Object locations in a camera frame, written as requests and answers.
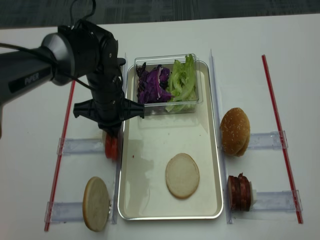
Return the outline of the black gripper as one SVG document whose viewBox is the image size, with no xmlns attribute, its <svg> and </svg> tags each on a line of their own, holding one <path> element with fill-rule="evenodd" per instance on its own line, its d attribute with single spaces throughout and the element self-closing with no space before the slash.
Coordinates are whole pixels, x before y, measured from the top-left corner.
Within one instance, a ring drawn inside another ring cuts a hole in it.
<svg viewBox="0 0 320 240">
<path fill-rule="evenodd" d="M 98 124 L 110 137 L 118 138 L 123 132 L 122 122 L 134 117 L 145 117 L 145 106 L 125 98 L 121 73 L 86 75 L 92 99 L 76 103 L 73 114 Z"/>
</svg>

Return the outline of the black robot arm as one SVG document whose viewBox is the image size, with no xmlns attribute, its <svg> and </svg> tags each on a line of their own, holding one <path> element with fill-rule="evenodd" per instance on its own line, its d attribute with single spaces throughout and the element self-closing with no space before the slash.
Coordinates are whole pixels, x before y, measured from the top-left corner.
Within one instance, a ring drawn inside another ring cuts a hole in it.
<svg viewBox="0 0 320 240">
<path fill-rule="evenodd" d="M 145 115 L 143 104 L 125 98 L 121 67 L 126 61 L 118 57 L 118 41 L 94 23 L 61 25 L 37 48 L 6 43 L 1 47 L 8 49 L 0 56 L 1 105 L 46 82 L 64 86 L 86 77 L 92 98 L 74 105 L 75 117 L 92 120 L 115 137 L 124 121 Z"/>
</svg>

